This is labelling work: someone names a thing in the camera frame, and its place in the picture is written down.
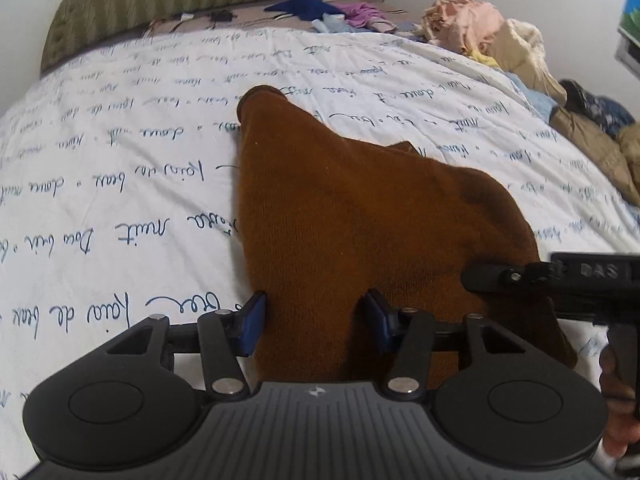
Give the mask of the right hand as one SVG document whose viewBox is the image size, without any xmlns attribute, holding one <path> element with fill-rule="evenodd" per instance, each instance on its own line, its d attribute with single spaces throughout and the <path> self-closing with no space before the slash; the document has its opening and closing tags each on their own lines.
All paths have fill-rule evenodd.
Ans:
<svg viewBox="0 0 640 480">
<path fill-rule="evenodd" d="M 600 354 L 600 388 L 608 406 L 608 423 L 603 434 L 604 452 L 622 458 L 631 444 L 639 441 L 639 421 L 634 418 L 634 390 L 617 375 L 615 352 L 606 347 Z"/>
</svg>

